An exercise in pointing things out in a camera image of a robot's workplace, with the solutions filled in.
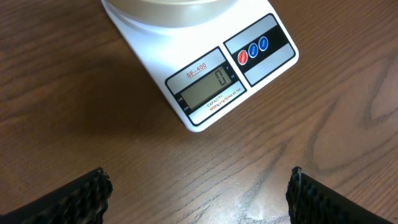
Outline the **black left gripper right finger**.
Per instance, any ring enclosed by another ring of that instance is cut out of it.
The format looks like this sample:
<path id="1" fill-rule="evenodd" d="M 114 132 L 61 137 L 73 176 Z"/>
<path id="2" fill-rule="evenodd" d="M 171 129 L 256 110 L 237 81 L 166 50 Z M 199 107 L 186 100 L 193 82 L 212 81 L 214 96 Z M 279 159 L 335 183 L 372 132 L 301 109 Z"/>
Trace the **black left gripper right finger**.
<path id="1" fill-rule="evenodd" d="M 294 167 L 286 191 L 291 224 L 391 224 Z"/>

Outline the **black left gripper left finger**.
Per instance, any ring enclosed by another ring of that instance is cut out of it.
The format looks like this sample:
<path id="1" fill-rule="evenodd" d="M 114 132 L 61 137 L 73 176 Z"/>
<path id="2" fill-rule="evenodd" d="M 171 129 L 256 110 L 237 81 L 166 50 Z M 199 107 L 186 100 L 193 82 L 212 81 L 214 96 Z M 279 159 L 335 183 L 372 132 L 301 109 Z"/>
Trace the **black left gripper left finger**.
<path id="1" fill-rule="evenodd" d="M 21 208 L 1 215 L 1 223 L 102 224 L 112 192 L 109 175 L 99 167 Z"/>

